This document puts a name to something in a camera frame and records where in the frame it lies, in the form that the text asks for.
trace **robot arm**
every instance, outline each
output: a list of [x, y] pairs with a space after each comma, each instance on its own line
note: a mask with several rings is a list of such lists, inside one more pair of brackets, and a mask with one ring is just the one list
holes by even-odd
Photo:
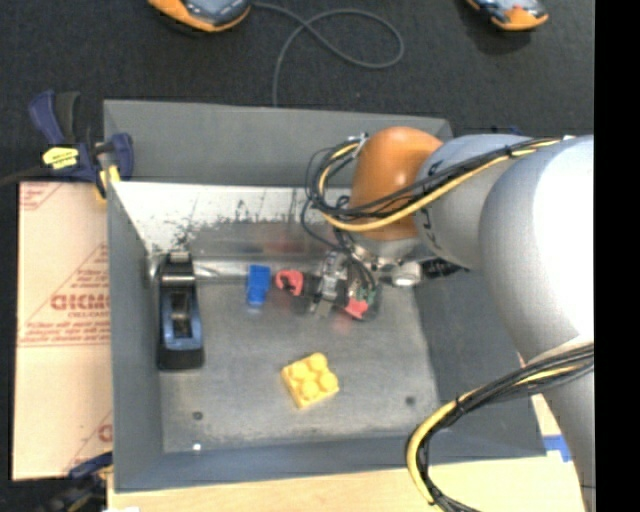
[[[425, 253], [482, 273], [530, 362], [569, 340], [594, 339], [593, 154], [592, 136], [487, 134], [443, 144], [394, 127], [362, 146], [346, 208], [332, 211], [322, 197], [314, 206], [349, 232], [361, 259], [392, 274]], [[320, 174], [320, 196], [332, 172]], [[593, 372], [544, 395], [594, 511]]]

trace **blue clamp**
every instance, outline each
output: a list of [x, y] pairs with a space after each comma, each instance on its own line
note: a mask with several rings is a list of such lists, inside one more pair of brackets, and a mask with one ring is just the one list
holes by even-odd
[[116, 133], [97, 147], [77, 143], [73, 133], [73, 109], [78, 96], [76, 92], [56, 94], [52, 90], [44, 91], [29, 103], [29, 115], [49, 145], [70, 147], [77, 151], [68, 164], [50, 169], [51, 174], [67, 181], [94, 183], [104, 197], [105, 183], [101, 178], [102, 168], [97, 156], [112, 153], [120, 179], [128, 180], [133, 175], [133, 142], [129, 134]]
[[262, 306], [271, 287], [271, 269], [266, 265], [249, 265], [247, 275], [247, 302]]

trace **black cable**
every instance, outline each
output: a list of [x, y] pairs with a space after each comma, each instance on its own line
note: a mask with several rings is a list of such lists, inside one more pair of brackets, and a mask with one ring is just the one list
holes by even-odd
[[[319, 211], [322, 211], [323, 213], [327, 213], [332, 216], [340, 216], [342, 218], [350, 218], [350, 219], [369, 218], [369, 217], [372, 217], [371, 215], [372, 208], [378, 207], [380, 205], [385, 205], [392, 200], [396, 200], [399, 197], [402, 197], [403, 195], [414, 194], [414, 199], [408, 201], [401, 207], [398, 207], [397, 209], [393, 209], [393, 210], [388, 210], [385, 212], [380, 212], [378, 210], [377, 215], [375, 215], [377, 217], [387, 217], [389, 215], [393, 215], [397, 210], [404, 209], [410, 206], [411, 204], [419, 201], [422, 196], [444, 185], [447, 181], [463, 176], [481, 167], [482, 165], [485, 165], [491, 162], [496, 158], [503, 157], [505, 155], [511, 155], [511, 157], [517, 158], [517, 156], [514, 155], [514, 153], [517, 151], [527, 150], [527, 149], [537, 149], [537, 147], [542, 144], [554, 143], [554, 142], [558, 142], [559, 140], [560, 139], [557, 139], [557, 138], [544, 137], [544, 138], [528, 139], [522, 142], [517, 142], [509, 146], [502, 146], [500, 148], [489, 151], [487, 153], [473, 156], [471, 158], [468, 158], [467, 160], [453, 164], [450, 167], [443, 169], [436, 174], [426, 176], [425, 178], [422, 178], [420, 180], [416, 180], [411, 185], [408, 185], [400, 190], [397, 190], [377, 200], [371, 201], [369, 203], [366, 203], [354, 208], [337, 208], [336, 206], [328, 204], [324, 198], [324, 193], [320, 192], [318, 188], [317, 182], [320, 179], [320, 176], [323, 174], [324, 170], [327, 169], [329, 165], [334, 165], [335, 162], [341, 159], [344, 159], [346, 157], [350, 157], [350, 154], [342, 155], [341, 157], [334, 159], [333, 161], [329, 156], [325, 160], [323, 160], [323, 162], [320, 164], [315, 174], [314, 182], [311, 185], [311, 189], [314, 191], [314, 194], [313, 194], [314, 207], [317, 208]], [[345, 145], [346, 144], [343, 143], [337, 146], [334, 153], [336, 153], [340, 148], [345, 147]], [[325, 191], [328, 189], [328, 176], [329, 175], [335, 176], [336, 172], [342, 169], [343, 167], [344, 166], [340, 164], [337, 170], [332, 169], [331, 171], [328, 172], [327, 179], [325, 179], [325, 182], [324, 182]]]
[[[377, 15], [375, 15], [373, 13], [367, 12], [367, 11], [363, 11], [363, 10], [360, 10], [360, 9], [333, 9], [333, 10], [330, 10], [330, 11], [325, 11], [323, 13], [317, 14], [315, 16], [312, 16], [308, 20], [305, 20], [304, 18], [298, 16], [294, 12], [292, 12], [292, 11], [290, 11], [288, 9], [285, 9], [284, 7], [277, 6], [277, 5], [263, 3], [263, 2], [253, 2], [252, 5], [254, 7], [258, 7], [258, 8], [261, 8], [261, 9], [267, 9], [267, 10], [279, 12], [281, 14], [289, 16], [290, 18], [294, 19], [296, 22], [298, 22], [300, 24], [300, 26], [291, 33], [291, 35], [289, 36], [287, 41], [282, 46], [282, 48], [280, 50], [280, 53], [278, 55], [277, 61], [276, 61], [276, 67], [275, 67], [275, 70], [274, 70], [273, 82], [272, 82], [272, 86], [271, 86], [271, 102], [272, 102], [274, 107], [278, 106], [278, 81], [280, 79], [280, 68], [282, 67], [282, 62], [284, 60], [284, 56], [285, 56], [287, 50], [289, 49], [289, 47], [291, 46], [291, 43], [293, 43], [294, 39], [303, 30], [308, 31], [324, 47], [326, 47], [331, 53], [333, 53], [337, 57], [341, 58], [342, 60], [344, 60], [346, 62], [349, 62], [351, 64], [354, 64], [356, 66], [359, 66], [359, 67], [362, 67], [362, 68], [366, 68], [366, 69], [384, 69], [384, 68], [391, 67], [394, 64], [398, 63], [400, 61], [400, 59], [402, 59], [402, 57], [404, 55], [404, 41], [402, 39], [402, 36], [398, 32], [398, 30], [393, 25], [391, 25], [391, 23], [389, 23], [388, 21], [380, 18], [379, 16], [377, 16]], [[398, 53], [396, 54], [396, 56], [391, 60], [388, 60], [388, 61], [385, 61], [385, 62], [380, 62], [380, 63], [367, 62], [367, 61], [356, 59], [356, 58], [350, 56], [349, 54], [343, 52], [342, 50], [340, 50], [339, 48], [337, 48], [333, 44], [331, 44], [322, 34], [320, 34], [320, 32], [318, 32], [312, 26], [316, 21], [319, 21], [319, 20], [324, 19], [324, 18], [329, 18], [331, 16], [338, 16], [338, 15], [361, 16], [361, 17], [372, 19], [372, 20], [380, 23], [384, 27], [386, 27], [393, 34], [393, 36], [396, 38], [396, 40], [398, 41]]]
[[334, 244], [330, 240], [328, 240], [328, 239], [324, 238], [323, 236], [319, 235], [318, 233], [313, 231], [309, 227], [309, 225], [307, 224], [307, 220], [306, 220], [307, 210], [309, 209], [309, 206], [311, 204], [312, 203], [311, 203], [310, 200], [305, 201], [304, 205], [302, 206], [302, 210], [300, 211], [300, 225], [302, 226], [302, 229], [304, 229], [309, 234], [309, 236], [311, 236], [312, 238], [315, 238], [316, 240], [322, 242], [323, 244], [328, 245], [333, 250], [342, 251], [343, 249], [342, 249], [342, 247], [340, 245]]
[[590, 343], [562, 353], [530, 363], [481, 388], [468, 393], [456, 401], [455, 407], [439, 419], [421, 439], [416, 453], [416, 463], [420, 476], [427, 486], [434, 503], [447, 512], [477, 512], [476, 509], [460, 503], [444, 494], [429, 476], [428, 445], [437, 432], [450, 427], [462, 416], [489, 403], [512, 400], [521, 396], [538, 394], [542, 390], [564, 385], [582, 377], [594, 369], [594, 345]]

